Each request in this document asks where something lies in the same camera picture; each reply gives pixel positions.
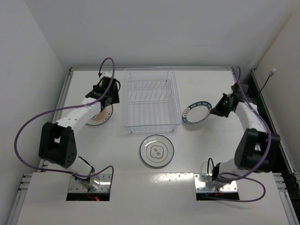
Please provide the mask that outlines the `orange sunburst plate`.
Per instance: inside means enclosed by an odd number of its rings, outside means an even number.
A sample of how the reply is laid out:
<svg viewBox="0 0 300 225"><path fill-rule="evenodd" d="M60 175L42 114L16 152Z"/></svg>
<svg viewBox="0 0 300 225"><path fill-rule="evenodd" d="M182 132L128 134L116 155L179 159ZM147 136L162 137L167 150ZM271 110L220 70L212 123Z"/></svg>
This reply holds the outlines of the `orange sunburst plate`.
<svg viewBox="0 0 300 225"><path fill-rule="evenodd" d="M107 106L103 111L92 117L86 124L99 126L106 123L113 115L113 105Z"/></svg>

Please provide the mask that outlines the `white plate thin green rim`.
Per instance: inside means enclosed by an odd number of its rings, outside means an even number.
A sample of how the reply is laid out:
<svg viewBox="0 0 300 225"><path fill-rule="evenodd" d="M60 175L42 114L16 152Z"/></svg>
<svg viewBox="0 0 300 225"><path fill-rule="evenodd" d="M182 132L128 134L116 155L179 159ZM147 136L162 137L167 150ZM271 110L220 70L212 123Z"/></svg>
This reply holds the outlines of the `white plate thin green rim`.
<svg viewBox="0 0 300 225"><path fill-rule="evenodd" d="M166 167L172 161L174 146L166 136L150 135L142 141L139 154L146 166L160 169Z"/></svg>

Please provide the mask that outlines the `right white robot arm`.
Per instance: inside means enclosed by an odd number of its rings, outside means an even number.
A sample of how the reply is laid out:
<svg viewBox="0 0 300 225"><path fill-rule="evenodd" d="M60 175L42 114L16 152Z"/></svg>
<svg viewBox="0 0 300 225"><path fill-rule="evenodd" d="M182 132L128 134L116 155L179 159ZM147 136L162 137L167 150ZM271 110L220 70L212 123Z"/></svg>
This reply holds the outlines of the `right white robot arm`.
<svg viewBox="0 0 300 225"><path fill-rule="evenodd" d="M271 172L280 144L280 136L271 132L258 113L257 106L246 100L248 86L235 83L231 90L229 94L223 94L210 113L220 117L235 113L244 134L234 157L214 166L211 180L217 184L229 184L233 179L240 179L251 173Z"/></svg>

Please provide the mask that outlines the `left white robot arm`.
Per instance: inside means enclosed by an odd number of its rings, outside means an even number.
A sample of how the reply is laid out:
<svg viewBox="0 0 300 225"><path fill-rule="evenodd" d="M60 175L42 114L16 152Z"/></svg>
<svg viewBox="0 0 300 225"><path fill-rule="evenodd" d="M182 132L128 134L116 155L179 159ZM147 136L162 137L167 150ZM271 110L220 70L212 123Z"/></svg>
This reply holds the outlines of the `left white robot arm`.
<svg viewBox="0 0 300 225"><path fill-rule="evenodd" d="M71 175L89 182L95 169L79 156L75 136L87 122L106 107L118 104L120 82L104 76L93 86L79 107L54 123L47 122L42 127L39 157L66 169Z"/></svg>

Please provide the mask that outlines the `green rim lettered plate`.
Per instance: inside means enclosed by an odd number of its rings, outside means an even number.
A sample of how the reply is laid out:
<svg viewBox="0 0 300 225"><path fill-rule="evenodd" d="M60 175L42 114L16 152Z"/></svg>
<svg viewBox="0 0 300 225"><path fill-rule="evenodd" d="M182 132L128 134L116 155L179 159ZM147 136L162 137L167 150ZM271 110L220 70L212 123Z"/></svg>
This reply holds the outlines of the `green rim lettered plate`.
<svg viewBox="0 0 300 225"><path fill-rule="evenodd" d="M211 103L207 101L195 102L182 113L182 122L188 125L198 124L209 117L211 110Z"/></svg>

